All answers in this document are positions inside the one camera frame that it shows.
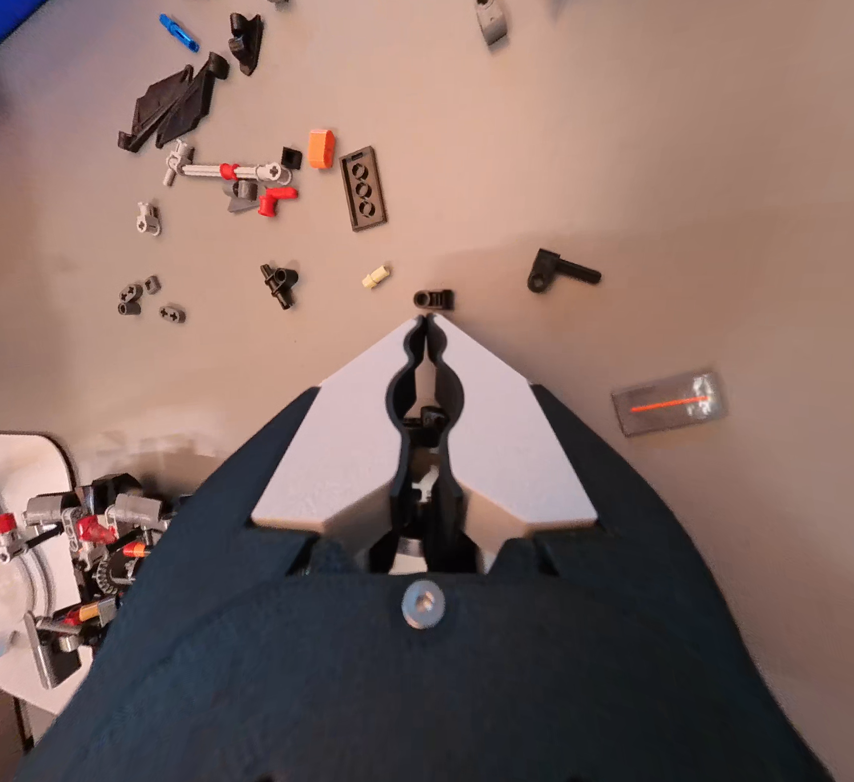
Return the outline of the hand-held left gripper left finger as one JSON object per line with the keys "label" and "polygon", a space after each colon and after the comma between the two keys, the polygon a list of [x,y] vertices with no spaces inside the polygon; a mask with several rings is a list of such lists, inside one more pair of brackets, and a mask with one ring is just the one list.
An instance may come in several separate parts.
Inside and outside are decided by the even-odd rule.
{"label": "hand-held left gripper left finger", "polygon": [[404,421],[418,395],[426,319],[407,320],[321,382],[251,513],[254,525],[318,533],[361,568],[393,528],[409,466]]}

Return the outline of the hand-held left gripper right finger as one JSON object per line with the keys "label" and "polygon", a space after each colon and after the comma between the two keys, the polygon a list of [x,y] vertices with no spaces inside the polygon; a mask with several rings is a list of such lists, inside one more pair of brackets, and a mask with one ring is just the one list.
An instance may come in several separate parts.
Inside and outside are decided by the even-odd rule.
{"label": "hand-held left gripper right finger", "polygon": [[449,319],[431,319],[439,357],[462,389],[447,452],[480,569],[491,569],[508,540],[595,525],[597,511],[532,384]]}

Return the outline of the black grey lego subassembly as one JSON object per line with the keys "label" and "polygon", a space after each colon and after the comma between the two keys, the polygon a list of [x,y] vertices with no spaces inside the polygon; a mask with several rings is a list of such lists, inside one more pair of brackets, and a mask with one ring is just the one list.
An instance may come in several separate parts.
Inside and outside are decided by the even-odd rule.
{"label": "black grey lego subassembly", "polygon": [[438,405],[424,405],[419,417],[407,417],[404,425],[411,452],[405,479],[402,535],[421,542],[423,559],[432,570],[442,551],[439,444],[447,426],[447,414]]}

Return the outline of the lego car chassis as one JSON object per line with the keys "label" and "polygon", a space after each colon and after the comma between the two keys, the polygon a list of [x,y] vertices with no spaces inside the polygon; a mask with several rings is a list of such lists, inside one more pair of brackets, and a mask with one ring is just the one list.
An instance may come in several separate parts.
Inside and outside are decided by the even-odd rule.
{"label": "lego car chassis", "polygon": [[16,622],[31,652],[37,682],[57,689],[82,668],[80,651],[97,652],[144,560],[174,520],[179,501],[146,495],[128,474],[99,478],[70,491],[41,493],[19,517],[2,513],[2,568],[55,538],[68,547],[77,600],[24,605]]}

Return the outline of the black lego panel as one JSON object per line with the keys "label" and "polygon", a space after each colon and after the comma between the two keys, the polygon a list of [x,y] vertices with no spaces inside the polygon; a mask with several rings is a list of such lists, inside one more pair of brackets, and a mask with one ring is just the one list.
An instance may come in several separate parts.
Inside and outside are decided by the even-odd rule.
{"label": "black lego panel", "polygon": [[215,83],[218,80],[226,80],[229,71],[230,65],[223,56],[215,52],[209,53],[208,62],[166,112],[156,133],[157,149],[164,148],[197,129],[201,120],[208,116]]}

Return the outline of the dark lego tile red stripe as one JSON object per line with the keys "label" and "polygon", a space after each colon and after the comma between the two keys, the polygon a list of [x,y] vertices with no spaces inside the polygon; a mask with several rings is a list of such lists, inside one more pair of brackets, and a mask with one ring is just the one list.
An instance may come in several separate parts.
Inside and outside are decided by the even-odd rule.
{"label": "dark lego tile red stripe", "polygon": [[626,437],[714,422],[729,412],[720,377],[712,369],[681,372],[618,389],[611,399]]}

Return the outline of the black lego pin connector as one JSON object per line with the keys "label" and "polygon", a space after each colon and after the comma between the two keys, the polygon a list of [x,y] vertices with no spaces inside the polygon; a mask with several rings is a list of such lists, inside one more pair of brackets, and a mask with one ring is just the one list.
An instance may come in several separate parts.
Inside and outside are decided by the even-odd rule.
{"label": "black lego pin connector", "polygon": [[292,289],[299,280],[299,273],[288,267],[261,264],[264,283],[272,297],[283,310],[289,310],[293,305]]}

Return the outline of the black lego plate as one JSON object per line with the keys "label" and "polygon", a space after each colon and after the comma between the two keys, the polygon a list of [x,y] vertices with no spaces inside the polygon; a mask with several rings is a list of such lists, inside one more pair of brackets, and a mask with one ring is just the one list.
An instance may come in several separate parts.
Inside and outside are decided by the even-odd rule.
{"label": "black lego plate", "polygon": [[359,233],[385,224],[388,215],[375,149],[367,146],[341,156],[339,164],[352,231]]}

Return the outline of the scattered lego pieces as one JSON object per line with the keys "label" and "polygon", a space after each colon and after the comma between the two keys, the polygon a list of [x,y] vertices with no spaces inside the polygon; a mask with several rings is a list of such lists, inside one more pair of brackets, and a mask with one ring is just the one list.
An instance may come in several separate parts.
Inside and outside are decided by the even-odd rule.
{"label": "scattered lego pieces", "polygon": [[[277,8],[290,0],[267,0]],[[176,20],[160,15],[160,23],[169,33],[190,51],[197,53],[200,46],[189,36]],[[230,15],[229,50],[237,61],[241,73],[250,76],[260,59],[264,32],[264,21],[260,15],[253,18],[237,12]],[[194,80],[198,72],[191,65],[151,84],[135,104],[133,129],[120,132],[119,148],[137,153],[147,140],[155,135],[168,109],[176,103]],[[309,135],[308,164],[311,168],[326,170],[331,168],[336,148],[336,137],[331,130],[316,130]],[[174,140],[175,146],[166,160],[166,173],[163,179],[165,187],[173,185],[178,176],[199,179],[218,179],[229,195],[229,210],[240,212],[258,207],[261,216],[272,218],[276,215],[280,201],[296,199],[298,190],[293,186],[293,172],[302,167],[302,152],[295,148],[283,148],[279,160],[260,165],[241,166],[229,162],[219,164],[199,164],[194,162],[195,148],[185,136]],[[140,202],[136,225],[140,233],[161,233],[161,216],[150,202]]]}

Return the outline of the black connector with axle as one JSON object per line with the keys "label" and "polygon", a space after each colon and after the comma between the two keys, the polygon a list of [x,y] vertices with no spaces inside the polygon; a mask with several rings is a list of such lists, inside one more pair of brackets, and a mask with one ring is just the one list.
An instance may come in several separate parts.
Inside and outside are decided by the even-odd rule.
{"label": "black connector with axle", "polygon": [[539,249],[528,275],[528,290],[535,294],[542,294],[558,276],[569,277],[589,285],[598,285],[602,279],[599,271],[566,261],[560,254],[550,250]]}

